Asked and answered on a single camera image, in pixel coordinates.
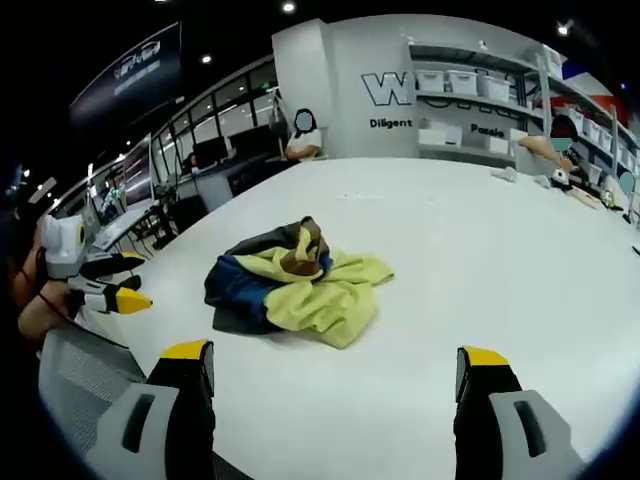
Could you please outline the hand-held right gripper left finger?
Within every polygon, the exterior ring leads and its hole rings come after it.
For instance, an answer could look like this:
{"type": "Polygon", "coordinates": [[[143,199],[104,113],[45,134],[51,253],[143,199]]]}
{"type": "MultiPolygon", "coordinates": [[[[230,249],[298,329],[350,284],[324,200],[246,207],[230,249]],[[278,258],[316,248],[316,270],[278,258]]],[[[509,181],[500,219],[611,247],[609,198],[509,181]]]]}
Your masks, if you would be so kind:
{"type": "Polygon", "coordinates": [[[133,383],[97,423],[85,455],[100,479],[212,479],[213,342],[165,350],[144,383],[133,383]]]}

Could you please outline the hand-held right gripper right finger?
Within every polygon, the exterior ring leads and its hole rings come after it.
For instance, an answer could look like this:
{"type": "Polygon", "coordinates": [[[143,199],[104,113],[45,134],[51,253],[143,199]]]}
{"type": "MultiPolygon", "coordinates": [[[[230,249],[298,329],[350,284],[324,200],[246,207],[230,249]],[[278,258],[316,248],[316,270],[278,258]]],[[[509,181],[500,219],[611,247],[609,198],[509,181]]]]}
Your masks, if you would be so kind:
{"type": "Polygon", "coordinates": [[[457,479],[575,479],[584,469],[569,424],[499,353],[458,348],[455,402],[457,479]]]}

